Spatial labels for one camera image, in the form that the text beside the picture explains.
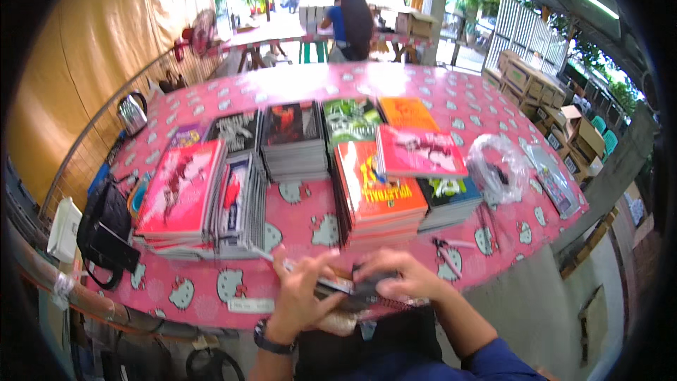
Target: electric kettle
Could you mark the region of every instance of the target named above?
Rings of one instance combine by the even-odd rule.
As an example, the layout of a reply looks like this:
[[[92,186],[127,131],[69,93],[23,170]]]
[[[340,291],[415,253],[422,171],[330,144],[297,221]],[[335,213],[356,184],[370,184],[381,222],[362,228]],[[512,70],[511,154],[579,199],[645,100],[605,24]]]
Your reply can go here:
[[[134,98],[139,100],[143,108],[139,106],[139,103],[135,101]],[[146,126],[148,123],[146,113],[148,113],[146,98],[136,90],[132,91],[118,102],[118,118],[120,118],[124,130],[130,137],[134,137]]]

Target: fluorescent light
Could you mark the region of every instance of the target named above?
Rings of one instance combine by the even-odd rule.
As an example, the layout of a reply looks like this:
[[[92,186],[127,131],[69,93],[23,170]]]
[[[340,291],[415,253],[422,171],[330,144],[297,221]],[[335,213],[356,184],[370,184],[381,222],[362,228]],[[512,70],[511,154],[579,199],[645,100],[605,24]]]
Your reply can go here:
[[[603,3],[600,2],[599,0],[589,0],[589,1],[590,1],[592,4],[597,5],[597,7],[599,7],[599,9],[601,9],[602,11],[605,11],[606,13],[610,14],[612,18],[618,19],[618,13],[616,13],[616,12],[612,11],[611,9],[609,9],[609,7],[608,7],[607,5],[603,4]]]

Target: long black hair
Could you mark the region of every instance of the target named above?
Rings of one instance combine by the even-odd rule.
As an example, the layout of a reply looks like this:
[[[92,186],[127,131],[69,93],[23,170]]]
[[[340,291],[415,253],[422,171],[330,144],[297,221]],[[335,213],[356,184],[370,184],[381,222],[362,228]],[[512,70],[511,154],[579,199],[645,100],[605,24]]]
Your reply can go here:
[[[345,38],[350,43],[353,56],[363,61],[369,56],[374,20],[366,0],[341,0]]]

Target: orange notebook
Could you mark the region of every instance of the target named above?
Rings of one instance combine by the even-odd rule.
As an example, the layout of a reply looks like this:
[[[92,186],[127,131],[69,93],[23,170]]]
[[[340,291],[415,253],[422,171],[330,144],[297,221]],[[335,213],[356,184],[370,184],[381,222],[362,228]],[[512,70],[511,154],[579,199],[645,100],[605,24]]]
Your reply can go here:
[[[439,131],[432,115],[418,97],[381,97],[378,102],[388,124],[393,127]]]
[[[354,224],[374,220],[422,218],[428,210],[418,182],[413,178],[379,176],[374,167],[377,143],[349,141],[336,147],[341,166],[343,193]]]

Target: black bag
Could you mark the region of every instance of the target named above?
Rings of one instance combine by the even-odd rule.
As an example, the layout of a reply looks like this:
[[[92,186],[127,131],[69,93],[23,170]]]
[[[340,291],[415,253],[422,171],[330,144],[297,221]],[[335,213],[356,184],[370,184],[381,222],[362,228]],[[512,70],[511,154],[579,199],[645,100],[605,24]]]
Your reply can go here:
[[[127,200],[117,189],[119,182],[106,175],[89,195],[78,227],[77,243],[83,260],[113,272],[109,282],[101,283],[85,265],[89,276],[104,290],[115,288],[123,270],[133,273],[139,263],[140,252],[128,243],[131,215]]]

